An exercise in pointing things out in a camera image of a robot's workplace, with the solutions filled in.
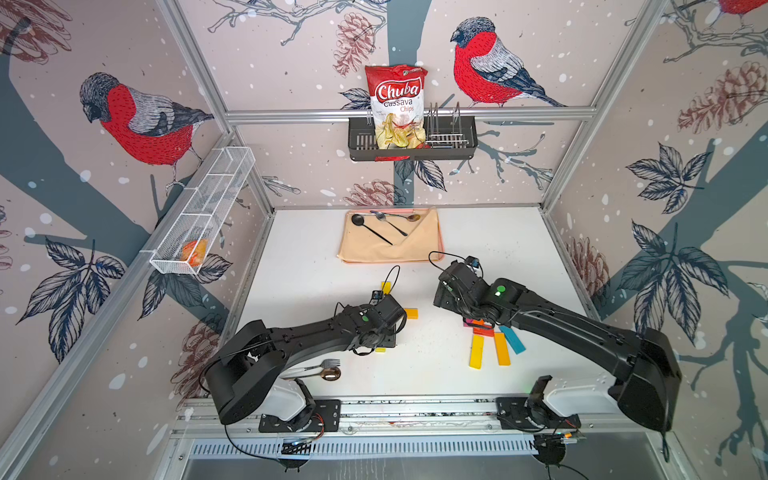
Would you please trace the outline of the yellow long block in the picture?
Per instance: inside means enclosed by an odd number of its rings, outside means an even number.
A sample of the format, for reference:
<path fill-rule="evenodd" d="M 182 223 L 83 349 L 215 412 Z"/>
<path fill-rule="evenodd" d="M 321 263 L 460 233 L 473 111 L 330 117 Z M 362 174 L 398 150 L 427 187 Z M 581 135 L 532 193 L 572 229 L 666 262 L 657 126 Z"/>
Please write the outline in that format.
<path fill-rule="evenodd" d="M 469 367 L 475 370 L 480 370 L 483 363 L 483 351 L 484 351 L 484 336 L 474 334 L 472 336 Z"/>

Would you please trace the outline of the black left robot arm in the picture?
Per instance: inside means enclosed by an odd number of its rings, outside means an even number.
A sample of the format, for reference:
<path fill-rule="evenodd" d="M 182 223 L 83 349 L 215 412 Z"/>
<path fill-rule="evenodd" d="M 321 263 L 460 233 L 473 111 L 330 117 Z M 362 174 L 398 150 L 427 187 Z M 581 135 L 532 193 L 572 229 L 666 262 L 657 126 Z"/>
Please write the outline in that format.
<path fill-rule="evenodd" d="M 347 305 L 334 316 L 297 327 L 266 327 L 261 320 L 240 329 L 203 370 L 219 421 L 237 423 L 256 412 L 287 369 L 325 354 L 378 348 L 407 319 L 391 295 L 377 303 Z"/>

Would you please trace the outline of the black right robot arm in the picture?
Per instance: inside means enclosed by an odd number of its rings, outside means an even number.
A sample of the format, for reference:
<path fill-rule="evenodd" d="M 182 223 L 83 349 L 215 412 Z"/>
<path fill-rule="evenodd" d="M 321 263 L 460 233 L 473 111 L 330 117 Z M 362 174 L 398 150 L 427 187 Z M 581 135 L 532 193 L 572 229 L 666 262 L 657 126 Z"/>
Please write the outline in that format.
<path fill-rule="evenodd" d="M 672 430 L 682 372 L 668 337 L 612 327 L 561 307 L 506 278 L 489 284 L 466 262 L 454 261 L 438 277 L 434 305 L 500 327 L 548 339 L 609 372 L 608 395 L 636 424 Z"/>

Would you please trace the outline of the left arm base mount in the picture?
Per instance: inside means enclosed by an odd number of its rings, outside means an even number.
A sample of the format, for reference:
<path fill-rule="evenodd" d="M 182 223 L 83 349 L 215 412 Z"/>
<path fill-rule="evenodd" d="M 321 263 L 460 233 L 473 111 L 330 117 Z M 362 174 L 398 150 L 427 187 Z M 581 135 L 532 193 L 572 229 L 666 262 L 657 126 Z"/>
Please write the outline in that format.
<path fill-rule="evenodd" d="M 256 413 L 260 433 L 337 432 L 341 401 L 316 400 L 301 379 L 279 379 Z"/>

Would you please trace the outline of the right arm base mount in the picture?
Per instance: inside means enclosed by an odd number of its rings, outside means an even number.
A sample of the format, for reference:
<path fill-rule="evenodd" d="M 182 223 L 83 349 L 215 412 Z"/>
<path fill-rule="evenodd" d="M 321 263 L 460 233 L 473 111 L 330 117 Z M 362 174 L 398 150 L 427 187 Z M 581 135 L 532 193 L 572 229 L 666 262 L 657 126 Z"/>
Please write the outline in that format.
<path fill-rule="evenodd" d="M 495 399 L 496 418 L 504 430 L 518 430 L 525 433 L 539 433 L 545 430 L 556 432 L 560 429 L 581 427 L 577 414 L 561 416 L 544 402 L 544 393 L 551 375 L 540 376 L 527 395 L 512 395 Z"/>

